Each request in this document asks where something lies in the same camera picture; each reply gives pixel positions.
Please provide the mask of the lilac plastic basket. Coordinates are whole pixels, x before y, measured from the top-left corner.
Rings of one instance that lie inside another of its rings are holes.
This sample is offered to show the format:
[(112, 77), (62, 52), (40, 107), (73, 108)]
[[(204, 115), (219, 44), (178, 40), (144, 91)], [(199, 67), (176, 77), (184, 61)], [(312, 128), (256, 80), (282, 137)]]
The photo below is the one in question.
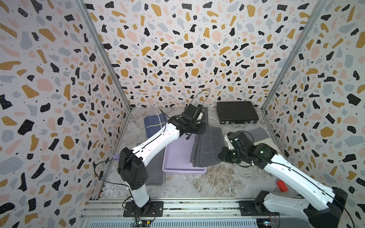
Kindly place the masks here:
[(196, 135), (192, 135), (187, 140), (187, 136), (183, 135), (166, 146), (162, 166), (166, 174), (203, 175), (206, 173), (207, 168), (193, 167), (190, 162), (195, 137)]

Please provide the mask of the grey and cream pillowcase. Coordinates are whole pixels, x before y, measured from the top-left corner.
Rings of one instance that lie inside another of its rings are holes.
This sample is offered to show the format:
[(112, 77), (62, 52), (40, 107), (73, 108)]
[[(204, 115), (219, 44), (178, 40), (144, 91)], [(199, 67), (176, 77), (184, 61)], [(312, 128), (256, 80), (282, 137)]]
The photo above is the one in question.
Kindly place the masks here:
[(254, 145), (264, 143), (264, 144), (267, 144), (268, 146), (270, 146), (271, 148), (273, 148), (274, 150), (276, 150), (278, 153), (281, 152), (280, 149), (277, 147), (277, 145), (272, 140), (272, 138), (268, 135), (268, 133), (262, 127), (250, 130), (250, 131), (248, 131), (248, 133), (250, 133), (252, 135), (252, 136), (249, 136), (249, 139), (254, 140), (254, 142), (253, 142)]

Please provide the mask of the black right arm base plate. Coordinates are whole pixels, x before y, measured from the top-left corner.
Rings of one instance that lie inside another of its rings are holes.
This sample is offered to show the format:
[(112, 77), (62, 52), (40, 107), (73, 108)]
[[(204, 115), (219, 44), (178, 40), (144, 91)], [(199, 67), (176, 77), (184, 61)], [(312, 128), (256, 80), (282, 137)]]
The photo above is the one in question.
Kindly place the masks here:
[(278, 212), (270, 212), (264, 206), (264, 198), (268, 191), (261, 191), (254, 200), (241, 200), (238, 202), (241, 216), (278, 216)]

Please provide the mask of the navy blue striped pillowcase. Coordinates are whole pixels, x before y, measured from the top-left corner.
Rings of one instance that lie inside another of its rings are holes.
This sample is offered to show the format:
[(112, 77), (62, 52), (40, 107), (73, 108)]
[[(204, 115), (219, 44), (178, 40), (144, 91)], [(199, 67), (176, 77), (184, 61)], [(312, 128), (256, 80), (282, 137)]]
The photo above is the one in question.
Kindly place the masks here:
[(144, 127), (147, 139), (164, 129), (167, 118), (164, 114), (147, 116), (144, 118)]

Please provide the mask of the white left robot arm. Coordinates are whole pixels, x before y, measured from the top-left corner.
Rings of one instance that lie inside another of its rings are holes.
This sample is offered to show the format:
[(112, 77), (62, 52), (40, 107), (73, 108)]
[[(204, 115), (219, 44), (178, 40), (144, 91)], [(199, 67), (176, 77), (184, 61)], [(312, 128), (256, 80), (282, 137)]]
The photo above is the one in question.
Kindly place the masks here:
[(146, 166), (163, 148), (181, 136), (201, 135), (205, 130), (206, 114), (201, 106), (189, 104), (181, 114), (172, 117), (162, 114), (165, 122), (161, 130), (133, 149), (124, 148), (119, 156), (117, 172), (140, 210), (151, 204), (145, 185), (148, 179)]

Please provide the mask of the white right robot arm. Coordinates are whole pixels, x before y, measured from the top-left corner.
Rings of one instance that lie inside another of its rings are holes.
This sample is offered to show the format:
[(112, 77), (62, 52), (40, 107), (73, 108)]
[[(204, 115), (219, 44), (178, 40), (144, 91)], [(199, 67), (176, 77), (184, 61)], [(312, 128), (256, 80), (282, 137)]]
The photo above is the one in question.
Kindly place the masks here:
[(264, 141), (254, 143), (243, 131), (229, 132), (225, 136), (228, 146), (218, 155), (227, 163), (257, 166), (275, 175), (302, 197), (282, 197), (261, 191), (254, 200), (257, 212), (286, 214), (307, 221), (314, 228), (337, 228), (348, 194), (337, 188), (333, 190), (303, 173), (289, 163), (277, 150)]

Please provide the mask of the grey passion pillowcase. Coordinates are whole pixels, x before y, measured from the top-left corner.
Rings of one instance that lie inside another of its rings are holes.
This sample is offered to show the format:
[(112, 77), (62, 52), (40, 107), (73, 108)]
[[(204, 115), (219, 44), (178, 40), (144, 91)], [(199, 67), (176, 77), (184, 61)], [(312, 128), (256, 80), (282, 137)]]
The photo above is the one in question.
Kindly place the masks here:
[(165, 173), (162, 170), (165, 149), (162, 149), (146, 166), (148, 179), (146, 185), (158, 186), (165, 182)]

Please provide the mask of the dark grey checked pillowcase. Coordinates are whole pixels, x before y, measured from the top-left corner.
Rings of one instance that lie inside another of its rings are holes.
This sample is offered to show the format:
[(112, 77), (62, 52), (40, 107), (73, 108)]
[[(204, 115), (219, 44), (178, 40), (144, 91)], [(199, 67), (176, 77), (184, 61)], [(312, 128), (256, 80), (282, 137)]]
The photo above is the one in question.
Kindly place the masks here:
[(206, 126), (203, 135), (196, 135), (190, 162), (193, 167), (209, 167), (221, 162), (218, 155), (225, 147), (222, 129)]

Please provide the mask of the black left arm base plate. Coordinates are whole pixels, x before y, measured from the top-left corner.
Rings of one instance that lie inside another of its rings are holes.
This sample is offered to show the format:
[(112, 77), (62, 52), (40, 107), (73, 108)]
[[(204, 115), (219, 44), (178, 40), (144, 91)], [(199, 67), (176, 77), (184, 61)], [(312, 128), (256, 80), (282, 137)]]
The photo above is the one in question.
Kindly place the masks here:
[(163, 206), (163, 201), (149, 201), (140, 208), (133, 201), (129, 201), (125, 205), (123, 217), (162, 217)]

